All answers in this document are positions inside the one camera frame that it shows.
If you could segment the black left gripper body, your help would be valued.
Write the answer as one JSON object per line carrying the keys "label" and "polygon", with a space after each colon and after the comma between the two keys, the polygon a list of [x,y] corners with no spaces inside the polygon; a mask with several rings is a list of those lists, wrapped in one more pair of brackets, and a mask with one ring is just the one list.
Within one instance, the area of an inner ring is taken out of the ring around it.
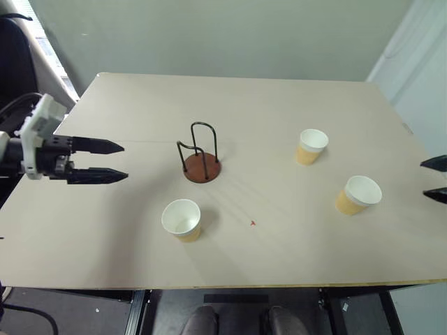
{"label": "black left gripper body", "polygon": [[68,180],[74,170],[70,160],[73,150],[73,138],[53,135],[36,149],[36,167],[39,173],[50,179]]}

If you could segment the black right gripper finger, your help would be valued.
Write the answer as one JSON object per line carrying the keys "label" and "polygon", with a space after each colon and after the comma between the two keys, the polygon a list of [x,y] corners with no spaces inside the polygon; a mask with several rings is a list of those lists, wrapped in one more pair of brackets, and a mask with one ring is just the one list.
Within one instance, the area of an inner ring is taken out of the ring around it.
{"label": "black right gripper finger", "polygon": [[423,195],[432,199],[432,200],[435,200],[436,202],[447,204],[447,188],[446,187],[423,191]]}
{"label": "black right gripper finger", "polygon": [[447,155],[440,155],[427,159],[420,163],[420,166],[436,170],[439,172],[447,171]]}

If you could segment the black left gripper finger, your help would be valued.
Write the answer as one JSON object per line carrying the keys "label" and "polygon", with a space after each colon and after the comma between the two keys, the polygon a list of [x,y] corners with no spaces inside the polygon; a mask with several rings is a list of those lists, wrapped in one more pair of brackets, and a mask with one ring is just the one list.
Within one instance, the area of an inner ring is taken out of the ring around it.
{"label": "black left gripper finger", "polygon": [[104,167],[74,169],[67,175],[67,184],[113,184],[124,180],[129,175],[125,172]]}
{"label": "black left gripper finger", "polygon": [[117,143],[90,137],[72,137],[71,147],[72,152],[84,151],[91,154],[113,154],[124,151],[124,148]]}

